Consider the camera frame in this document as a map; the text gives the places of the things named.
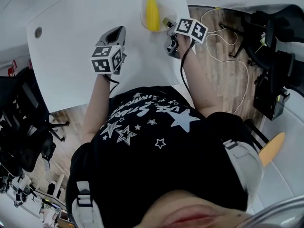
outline white cable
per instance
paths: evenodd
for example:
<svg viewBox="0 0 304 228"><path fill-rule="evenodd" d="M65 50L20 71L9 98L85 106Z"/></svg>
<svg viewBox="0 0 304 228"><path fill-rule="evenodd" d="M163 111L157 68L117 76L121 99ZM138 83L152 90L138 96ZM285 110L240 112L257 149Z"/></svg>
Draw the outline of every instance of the white cable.
<svg viewBox="0 0 304 228"><path fill-rule="evenodd" d="M204 17L205 14L207 14L207 13L209 13L209 12L211 12L211 11L214 11L214 10L216 10L216 9L211 9L211 10L208 10L206 13L204 13L204 14L200 17L200 22L202 21L202 18ZM209 48L208 48L208 43L207 43L207 39L208 39L209 36L218 36L218 37L220 37L225 43L227 43L227 44L230 45L230 46L233 46L233 45L236 44L236 42L238 41L238 35L237 35L237 33L234 33L234 34L237 36L237 39L236 39L236 41L235 41L233 44L228 43L222 36L220 36L220 35L218 35L218 34L214 34L214 33L216 33L216 32L223 31L224 29L225 29L225 28L220 29L220 30L215 30L215 31L213 31L213 32L208 32L210 35L208 35L208 36L206 37L206 48L207 48L207 51L208 51L209 55L210 55L213 59L215 59L215 60L217 60L217 61L219 61L219 62L221 62L221 63L240 62L240 63L242 63L242 64L245 66L245 69L246 69L246 71L247 71L247 86L246 86L246 90L245 90L245 93L244 93L244 96L243 96L243 98L242 98L241 103L238 105L238 107L236 108L236 110L235 110L234 113L233 113L233 115L234 115L234 114L237 112L237 110L239 109L239 107L243 104L244 99L245 99L245 96L246 96L246 94L247 94L247 90L248 90L248 86L249 86L249 72L248 72L248 68L247 68L246 64L245 64L244 62L240 61L240 60L221 61L221 60L219 60L219 59L217 59L216 57L214 57L214 56L211 55L211 53L210 53L210 51L209 51Z"/></svg>

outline yellow chair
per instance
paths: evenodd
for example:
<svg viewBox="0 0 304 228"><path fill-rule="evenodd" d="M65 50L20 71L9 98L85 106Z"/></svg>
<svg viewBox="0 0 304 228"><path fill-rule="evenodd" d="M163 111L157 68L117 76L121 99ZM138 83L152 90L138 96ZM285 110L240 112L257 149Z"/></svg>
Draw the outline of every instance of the yellow chair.
<svg viewBox="0 0 304 228"><path fill-rule="evenodd" d="M252 136L253 143L261 150L258 154L261 158L263 166L267 166L272 159L277 155L277 153L280 151L284 139L285 139L285 133L279 133L277 136L275 136L272 140L268 140L265 135L263 135L253 124L253 120L248 119L244 122L247 127L249 127L252 131L254 131L263 142L266 143L264 147L255 139L254 136Z"/></svg>

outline black t-shirt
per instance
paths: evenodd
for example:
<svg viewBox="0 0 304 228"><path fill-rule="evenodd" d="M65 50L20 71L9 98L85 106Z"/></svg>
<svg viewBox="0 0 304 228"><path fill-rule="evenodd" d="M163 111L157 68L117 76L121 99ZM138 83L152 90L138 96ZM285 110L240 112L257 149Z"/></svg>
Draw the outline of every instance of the black t-shirt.
<svg viewBox="0 0 304 228"><path fill-rule="evenodd" d="M252 144L238 116L208 118L172 87L138 88L110 101L109 119L73 155L66 207L89 181L105 228L131 228L163 194L186 190L217 205L246 210L243 190L222 141Z"/></svg>

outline hand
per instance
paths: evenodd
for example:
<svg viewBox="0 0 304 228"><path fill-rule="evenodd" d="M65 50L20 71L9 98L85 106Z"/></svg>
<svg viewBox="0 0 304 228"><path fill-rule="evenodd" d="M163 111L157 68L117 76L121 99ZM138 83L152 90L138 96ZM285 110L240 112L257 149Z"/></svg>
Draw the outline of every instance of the hand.
<svg viewBox="0 0 304 228"><path fill-rule="evenodd" d="M179 43L179 47L177 48L177 51L180 55L180 59L184 56L185 52L190 47L191 41L189 36L184 36L181 34L177 34L177 42Z"/></svg>

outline white shoulder strap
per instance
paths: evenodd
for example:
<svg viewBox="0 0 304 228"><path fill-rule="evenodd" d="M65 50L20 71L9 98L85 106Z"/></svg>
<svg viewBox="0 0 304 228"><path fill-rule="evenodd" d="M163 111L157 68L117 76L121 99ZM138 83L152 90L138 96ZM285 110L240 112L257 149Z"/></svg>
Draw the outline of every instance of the white shoulder strap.
<svg viewBox="0 0 304 228"><path fill-rule="evenodd" d="M72 214L79 228L104 228L96 202L91 197L87 181L77 182L78 197L72 203Z"/></svg>

